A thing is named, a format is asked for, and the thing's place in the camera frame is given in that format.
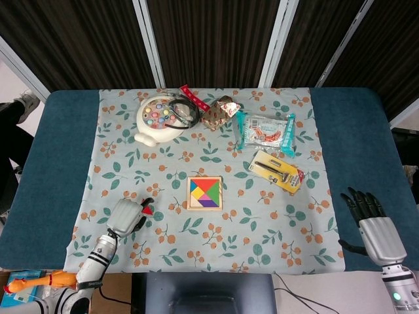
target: white plastic toy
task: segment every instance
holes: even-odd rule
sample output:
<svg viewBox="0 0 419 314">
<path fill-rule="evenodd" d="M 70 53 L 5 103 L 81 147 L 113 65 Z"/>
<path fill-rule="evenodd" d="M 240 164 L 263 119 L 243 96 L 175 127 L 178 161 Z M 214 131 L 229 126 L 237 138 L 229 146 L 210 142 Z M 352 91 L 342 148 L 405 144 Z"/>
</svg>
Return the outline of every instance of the white plastic toy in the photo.
<svg viewBox="0 0 419 314">
<path fill-rule="evenodd" d="M 172 96 L 158 95 L 141 102 L 141 107 L 137 112 L 139 133 L 134 136 L 136 141 L 153 147 L 157 143 L 171 141 L 182 134 L 183 130 L 167 126 L 184 126 L 168 105 L 174 99 Z"/>
</svg>

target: tangram puzzle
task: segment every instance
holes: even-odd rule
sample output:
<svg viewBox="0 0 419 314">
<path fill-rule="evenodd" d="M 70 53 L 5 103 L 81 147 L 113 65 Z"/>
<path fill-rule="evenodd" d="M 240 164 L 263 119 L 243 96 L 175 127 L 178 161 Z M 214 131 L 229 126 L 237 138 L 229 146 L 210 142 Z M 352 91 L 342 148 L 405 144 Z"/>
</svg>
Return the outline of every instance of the tangram puzzle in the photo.
<svg viewBox="0 0 419 314">
<path fill-rule="evenodd" d="M 188 177 L 187 203 L 190 211 L 223 210 L 221 177 Z"/>
</svg>

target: green light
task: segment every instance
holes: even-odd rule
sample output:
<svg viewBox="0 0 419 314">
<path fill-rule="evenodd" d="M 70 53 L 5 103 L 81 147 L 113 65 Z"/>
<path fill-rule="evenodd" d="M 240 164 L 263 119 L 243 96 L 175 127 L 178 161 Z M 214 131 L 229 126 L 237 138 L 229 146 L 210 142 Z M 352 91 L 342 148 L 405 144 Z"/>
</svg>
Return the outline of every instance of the green light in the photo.
<svg viewBox="0 0 419 314">
<path fill-rule="evenodd" d="M 395 298 L 397 301 L 399 301 L 401 299 L 401 296 L 397 292 L 394 292 L 393 293 L 393 298 Z"/>
</svg>

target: black cable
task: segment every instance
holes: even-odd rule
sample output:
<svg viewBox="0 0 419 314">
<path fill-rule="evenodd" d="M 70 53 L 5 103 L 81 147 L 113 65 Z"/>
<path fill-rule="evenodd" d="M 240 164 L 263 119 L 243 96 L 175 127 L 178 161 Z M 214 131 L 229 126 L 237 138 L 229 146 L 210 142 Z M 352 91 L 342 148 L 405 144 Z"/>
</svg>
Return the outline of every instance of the black cable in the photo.
<svg viewBox="0 0 419 314">
<path fill-rule="evenodd" d="M 300 299 L 303 299 L 303 300 L 306 300 L 306 301 L 309 301 L 309 302 L 312 302 L 312 303 L 314 303 L 314 304 L 317 304 L 317 305 L 320 305 L 320 306 L 322 306 L 322 307 L 324 307 L 324 308 L 326 308 L 326 309 L 330 309 L 331 311 L 334 311 L 336 314 L 340 314 L 337 310 L 335 310 L 335 309 L 332 309 L 331 307 L 329 307 L 329 306 L 327 306 L 327 305 L 324 305 L 324 304 L 321 304 L 321 303 L 319 303 L 319 302 L 316 302 L 316 301 L 313 301 L 313 300 L 311 300 L 311 299 L 309 299 L 309 298 L 305 298 L 304 296 L 300 296 L 300 295 L 298 295 L 298 294 L 295 294 L 294 292 L 292 292 L 291 291 L 291 289 L 290 288 L 288 288 L 288 286 L 287 286 L 287 284 L 285 283 L 285 281 L 282 279 L 282 277 L 281 276 L 279 276 L 276 272 L 274 272 L 274 274 L 279 278 L 279 279 L 281 279 L 281 281 L 282 281 L 282 283 L 283 283 L 283 285 L 287 288 L 287 289 L 283 289 L 283 288 L 275 288 L 274 290 L 284 290 L 284 291 L 287 291 L 288 293 L 290 293 L 290 295 L 292 295 L 294 298 L 296 298 L 298 301 L 300 301 L 300 302 L 302 302 L 302 303 L 304 303 L 302 300 L 300 300 Z M 315 313 L 317 313 L 318 314 L 318 312 L 317 311 L 315 311 L 314 309 L 312 309 L 310 306 L 308 306 L 307 304 L 305 304 L 305 306 L 306 307 L 308 307 L 308 308 L 310 308 L 312 311 L 314 311 Z"/>
<path fill-rule="evenodd" d="M 112 235 L 112 238 L 115 239 L 115 250 L 113 251 L 113 255 L 112 255 L 112 258 L 109 261 L 109 264 L 105 267 L 105 269 L 102 273 L 102 276 L 100 277 L 100 280 L 103 279 L 103 276 L 105 275 L 105 273 L 107 271 L 107 268 L 111 264 L 113 258 L 115 257 L 115 254 L 117 253 L 117 249 L 118 249 L 118 235 L 112 229 L 108 229 L 107 231 Z M 130 302 L 125 302 L 125 301 L 121 301 L 121 300 L 117 300 L 117 299 L 108 298 L 107 296 L 103 295 L 102 287 L 99 287 L 99 293 L 102 296 L 102 298 L 104 298 L 106 300 L 114 301 L 114 302 L 118 302 L 118 303 L 122 303 L 122 304 L 127 304 L 127 305 L 131 306 Z"/>
</svg>

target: sneaker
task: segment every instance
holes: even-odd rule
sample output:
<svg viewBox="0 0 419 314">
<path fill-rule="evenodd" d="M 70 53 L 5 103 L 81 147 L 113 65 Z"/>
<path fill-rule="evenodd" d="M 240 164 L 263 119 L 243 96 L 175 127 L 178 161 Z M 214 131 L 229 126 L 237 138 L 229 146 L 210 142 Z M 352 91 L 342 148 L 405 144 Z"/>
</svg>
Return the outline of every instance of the sneaker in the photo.
<svg viewBox="0 0 419 314">
<path fill-rule="evenodd" d="M 15 98 L 13 100 L 19 101 L 25 107 L 25 112 L 22 116 L 20 116 L 18 124 L 24 122 L 27 116 L 29 116 L 30 113 L 34 111 L 41 102 L 31 90 L 26 90 L 23 94 L 20 95 L 19 98 Z"/>
</svg>

